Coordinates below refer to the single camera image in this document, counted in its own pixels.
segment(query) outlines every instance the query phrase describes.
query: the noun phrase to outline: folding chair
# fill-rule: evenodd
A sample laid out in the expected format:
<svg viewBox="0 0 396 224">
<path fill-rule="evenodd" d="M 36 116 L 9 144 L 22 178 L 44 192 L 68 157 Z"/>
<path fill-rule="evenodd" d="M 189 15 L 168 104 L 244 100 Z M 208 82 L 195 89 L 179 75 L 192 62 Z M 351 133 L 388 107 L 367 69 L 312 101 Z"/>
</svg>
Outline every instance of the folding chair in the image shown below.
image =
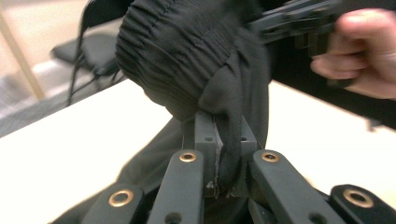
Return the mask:
<svg viewBox="0 0 396 224">
<path fill-rule="evenodd" d="M 74 65 L 67 105 L 71 105 L 72 96 L 75 92 L 93 82 L 96 82 L 97 88 L 100 89 L 100 85 L 97 82 L 99 77 L 113 75 L 111 83 L 114 84 L 115 77 L 120 71 L 115 56 L 117 38 L 103 33 L 84 34 L 94 26 L 114 21 L 124 16 L 130 2 L 132 0 L 90 0 L 82 12 L 78 38 L 56 46 L 51 51 L 55 58 Z M 79 68 L 92 71 L 93 78 L 88 83 L 75 89 Z"/>
</svg>

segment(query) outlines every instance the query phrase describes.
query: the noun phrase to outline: gathered fabric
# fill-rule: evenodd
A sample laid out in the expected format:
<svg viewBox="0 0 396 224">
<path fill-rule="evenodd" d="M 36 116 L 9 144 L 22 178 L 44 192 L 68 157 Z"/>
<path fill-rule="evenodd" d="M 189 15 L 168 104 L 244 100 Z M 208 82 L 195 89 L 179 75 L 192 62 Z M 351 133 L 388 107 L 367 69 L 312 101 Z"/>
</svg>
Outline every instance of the gathered fabric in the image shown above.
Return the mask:
<svg viewBox="0 0 396 224">
<path fill-rule="evenodd" d="M 221 144 L 216 183 L 230 188 L 241 153 L 241 118 L 265 144 L 268 55 L 244 28 L 257 16 L 249 1 L 135 1 L 117 45 L 124 75 L 178 120 L 215 116 Z"/>
</svg>

